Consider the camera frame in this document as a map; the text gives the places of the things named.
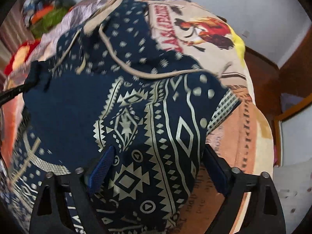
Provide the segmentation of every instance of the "aztec pattern fabric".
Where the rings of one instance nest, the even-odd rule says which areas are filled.
[[[146,3],[122,0],[101,22],[114,54],[150,74],[197,68],[191,56],[163,51],[150,38],[146,9]],[[26,82],[38,73],[40,81],[23,95],[32,127],[13,153],[13,213],[27,229],[45,173],[73,172],[113,145],[114,164],[92,198],[97,216],[116,233],[174,227],[192,192],[206,135],[239,105],[238,97],[202,70],[160,80],[129,74],[110,56],[100,27],[84,29],[64,34],[56,56],[32,63]],[[68,208],[79,219],[74,205]]]

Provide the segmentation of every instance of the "beige drawstring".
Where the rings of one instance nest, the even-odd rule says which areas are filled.
[[[58,66],[60,66],[60,64],[64,61],[66,55],[69,53],[71,47],[73,46],[73,44],[74,44],[75,40],[77,39],[78,35],[80,34],[80,32],[81,32],[81,28],[76,32],[76,34],[74,35],[73,40],[71,41],[69,47],[66,49],[66,51],[64,52],[62,57],[57,61],[57,63],[55,64],[54,68],[51,69],[52,73],[54,73],[56,68]]]
[[[120,65],[120,67],[126,71],[127,73],[140,77],[140,78],[145,78],[145,79],[162,79],[162,78],[167,78],[167,77],[173,77],[181,74],[186,74],[186,73],[193,73],[193,72],[200,72],[204,71],[207,72],[205,69],[187,69],[187,70],[180,70],[180,71],[173,71],[173,72],[168,72],[168,73],[162,73],[162,74],[150,74],[150,73],[145,73],[136,69],[133,69],[129,67],[126,63],[124,63],[122,60],[120,60],[114,53],[113,47],[108,39],[108,37],[104,34],[103,32],[103,25],[100,26],[99,28],[99,35],[101,39],[103,40],[108,52],[110,53],[110,56],[113,58],[117,64]]]

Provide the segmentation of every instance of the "metal screw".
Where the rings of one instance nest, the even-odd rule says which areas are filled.
[[[261,175],[262,175],[264,178],[269,178],[269,177],[270,177],[269,173],[267,173],[267,172],[263,172]]]
[[[80,173],[83,173],[84,172],[84,169],[82,167],[78,167],[76,170],[75,170],[75,173],[77,174],[80,174]]]
[[[47,177],[47,178],[51,178],[53,175],[54,175],[53,172],[48,172],[48,173],[46,174],[46,177]]]
[[[239,168],[237,168],[237,167],[233,167],[231,170],[232,170],[233,173],[236,173],[236,174],[241,172],[241,170]]]

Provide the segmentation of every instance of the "yellow fabric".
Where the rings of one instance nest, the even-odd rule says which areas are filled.
[[[241,60],[241,65],[242,67],[246,66],[246,63],[244,61],[244,56],[245,56],[245,43],[244,41],[241,39],[240,36],[238,36],[234,30],[232,29],[232,27],[230,27],[228,25],[228,27],[230,28],[231,34],[232,34],[232,41],[234,43],[234,48],[235,51],[237,52],[237,55],[239,57],[239,59]]]
[[[14,62],[12,63],[12,70],[16,70],[24,63],[28,52],[29,46],[22,46],[18,49],[14,57]]]

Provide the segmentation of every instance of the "orange fabric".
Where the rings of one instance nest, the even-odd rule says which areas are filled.
[[[2,140],[1,154],[2,154],[2,157],[6,166],[10,166],[12,153],[13,153],[13,145],[15,142],[15,138],[17,136],[18,127],[16,125],[16,119],[17,119],[17,115],[21,115],[21,114],[18,114],[16,110],[17,110],[18,98],[20,97],[22,97],[22,94],[19,94],[17,97],[5,103],[2,106],[3,111],[6,113],[6,116],[4,117],[3,126],[4,126],[4,131],[7,131],[7,132],[5,134],[4,139]]]
[[[48,14],[50,11],[54,10],[54,7],[52,5],[49,5],[45,8],[43,8],[40,11],[37,11],[35,15],[32,16],[31,22],[32,25],[35,24],[37,21],[39,21],[43,16]]]

